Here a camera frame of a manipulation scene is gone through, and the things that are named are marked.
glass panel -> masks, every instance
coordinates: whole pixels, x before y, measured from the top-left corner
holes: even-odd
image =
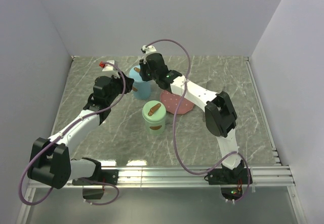
[[[37,189],[35,199],[46,189]],[[113,190],[106,190],[108,197]],[[83,203],[81,189],[54,190],[31,208],[27,223],[297,224],[287,188],[257,188],[241,202],[225,203],[219,189],[121,189],[108,206]]]

metal bracket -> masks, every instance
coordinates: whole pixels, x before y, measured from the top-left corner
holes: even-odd
[[[304,209],[300,202],[300,199],[299,199],[299,196],[298,196],[298,193],[296,190],[296,186],[288,186],[287,189],[288,189],[288,193],[290,196],[290,200],[292,202],[292,206],[293,206],[298,224],[306,224],[307,223],[306,215],[304,213]]]
[[[100,173],[100,181],[109,183],[112,185],[117,185],[118,182],[118,169],[102,169]],[[72,185],[74,186],[88,186],[93,185],[92,183],[83,181],[82,179],[74,179],[72,181]]]

pink cable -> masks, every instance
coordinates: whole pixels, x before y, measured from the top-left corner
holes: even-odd
[[[213,167],[207,169],[206,171],[203,171],[203,172],[193,172],[191,170],[189,170],[185,165],[184,163],[182,162],[180,156],[179,156],[179,152],[178,152],[178,149],[177,149],[177,143],[176,143],[176,119],[177,119],[177,113],[178,113],[178,110],[180,108],[180,105],[182,103],[182,101],[184,100],[184,97],[187,93],[187,81],[189,80],[189,74],[190,74],[190,70],[191,70],[191,60],[190,60],[190,56],[189,56],[189,53],[187,52],[187,50],[178,42],[172,40],[172,39],[160,39],[160,40],[156,40],[152,43],[149,43],[148,45],[146,45],[147,47],[148,46],[151,46],[155,43],[158,43],[158,42],[171,42],[171,43],[174,43],[176,45],[178,45],[180,48],[182,48],[182,50],[185,52],[185,54],[187,55],[187,59],[188,59],[188,70],[187,70],[187,73],[185,75],[185,78],[186,78],[186,81],[184,83],[184,92],[181,96],[181,99],[180,99],[180,102],[178,103],[178,106],[176,108],[176,111],[174,113],[174,116],[173,116],[173,125],[172,125],[172,130],[173,130],[173,147],[174,147],[174,152],[176,154],[176,157],[178,159],[178,162],[180,163],[181,167],[189,172],[190,174],[193,174],[193,175],[204,175],[204,174],[207,174],[208,172],[210,172],[211,170],[215,169],[216,167],[218,167],[227,157],[233,155],[233,154],[238,154],[242,160],[244,161],[246,167],[247,167],[247,170],[248,170],[248,185],[247,185],[247,189],[246,191],[243,193],[243,195],[237,199],[235,202],[237,201],[240,201],[242,200],[245,196],[246,196],[246,193],[248,192],[249,188],[250,188],[250,170],[249,170],[249,167],[248,167],[248,163],[246,161],[246,159],[243,157],[243,155],[239,152],[230,152],[228,153],[226,156],[224,156],[218,163],[216,163]]]
[[[102,112],[104,112],[104,111],[107,111],[107,110],[109,110],[109,109],[111,109],[112,107],[114,107],[117,103],[119,103],[119,101],[122,99],[122,97],[124,96],[124,94],[125,94],[125,91],[126,91],[126,80],[125,80],[125,77],[124,77],[124,74],[123,74],[123,72],[116,66],[116,65],[114,65],[114,64],[112,64],[112,63],[109,63],[109,62],[103,62],[104,64],[109,64],[109,65],[111,65],[112,67],[114,67],[115,69],[117,69],[118,70],[118,72],[119,72],[119,74],[120,74],[120,76],[121,76],[121,78],[122,78],[122,80],[123,80],[123,84],[124,84],[124,87],[123,87],[123,92],[122,92],[122,94],[121,94],[121,96],[120,96],[120,98],[114,103],[114,104],[112,104],[111,106],[109,106],[109,107],[107,107],[107,108],[104,108],[104,109],[102,109],[102,110],[99,110],[99,111],[96,111],[96,112],[93,112],[93,113],[90,113],[90,114],[87,114],[87,115],[85,115],[85,116],[83,116],[83,119],[86,119],[86,118],[88,118],[88,117],[90,117],[90,116],[92,116],[92,115],[95,115],[95,114],[99,114],[99,113],[102,113]],[[28,172],[28,169],[34,164],[34,162],[43,154],[43,153],[45,153],[52,145],[54,145],[55,143],[57,143],[60,139],[62,139],[63,138],[63,136],[65,135],[65,134],[67,134],[77,123],[79,123],[80,121],[81,121],[82,119],[77,119],[77,120],[75,120],[69,127],[67,127],[63,132],[62,132],[62,136],[58,136],[56,139],[54,139],[51,143],[49,143],[46,147],[44,147],[44,149],[42,149],[33,159],[31,159],[31,161],[28,163],[28,165],[25,167],[25,169],[24,169],[24,171],[23,171],[23,173],[22,173],[22,175],[21,175],[21,178],[20,178],[20,181],[19,181],[19,185],[18,185],[18,196],[19,196],[19,199],[21,200],[21,202],[22,203],[24,203],[25,205],[37,205],[37,204],[39,204],[39,203],[41,203],[41,202],[43,202],[49,195],[50,195],[50,193],[51,193],[51,191],[53,190],[53,187],[51,187],[50,189],[49,189],[49,191],[47,192],[47,194],[44,196],[44,197],[42,197],[40,200],[38,200],[38,201],[35,201],[35,202],[29,202],[29,201],[27,201],[27,200],[25,200],[25,198],[24,198],[24,196],[23,196],[23,193],[22,193],[22,184],[23,184],[23,180],[24,180],[24,177],[25,177],[25,175],[27,174],[27,172]],[[104,183],[104,182],[96,182],[96,183],[98,183],[98,184],[100,184],[100,185],[109,185],[109,184],[107,184],[107,183]],[[116,199],[117,199],[117,197],[118,197],[118,195],[119,195],[119,190],[118,190],[118,188],[116,187],[116,186],[113,186],[115,189],[117,189],[117,195],[116,195],[116,197],[113,199],[113,200],[111,200],[111,201],[109,201],[109,202],[107,202],[107,203],[104,203],[104,204],[110,204],[110,203],[112,203],[113,201],[115,201]]]

red object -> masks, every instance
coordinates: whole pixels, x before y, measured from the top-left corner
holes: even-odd
[[[102,67],[102,68],[104,68],[104,67],[106,66],[106,64],[104,64],[103,61],[101,61],[101,62],[99,63],[99,66]]]
[[[169,93],[168,91],[162,91],[160,95],[160,101],[166,107],[166,110],[172,114],[176,112],[176,108],[180,101],[181,96]],[[193,109],[194,104],[187,99],[183,99],[181,106],[178,110],[178,114],[186,114]]]
[[[240,178],[237,183],[237,190],[241,191],[242,190],[242,179]]]

metal extrusion rail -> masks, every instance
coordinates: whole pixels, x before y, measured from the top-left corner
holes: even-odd
[[[117,169],[118,188],[213,188],[220,185],[208,185],[204,176],[187,173],[181,167],[103,167]],[[203,171],[206,167],[191,167],[190,170]],[[253,186],[295,186],[289,166],[251,167]],[[30,181],[29,188],[49,188],[47,185]],[[101,185],[74,186],[69,181],[64,188],[102,188]]]

